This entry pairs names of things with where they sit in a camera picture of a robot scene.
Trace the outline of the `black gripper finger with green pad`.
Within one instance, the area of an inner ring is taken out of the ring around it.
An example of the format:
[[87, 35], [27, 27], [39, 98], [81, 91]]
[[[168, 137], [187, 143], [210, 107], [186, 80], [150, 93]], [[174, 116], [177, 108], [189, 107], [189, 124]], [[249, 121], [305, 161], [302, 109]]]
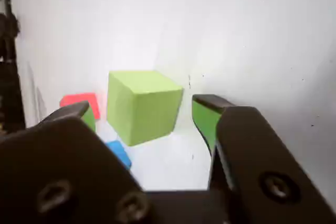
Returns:
[[214, 94], [192, 96], [211, 157], [208, 187], [228, 223], [335, 223], [335, 213], [263, 115]]
[[126, 166], [75, 116], [1, 139], [1, 223], [146, 223], [149, 212]]

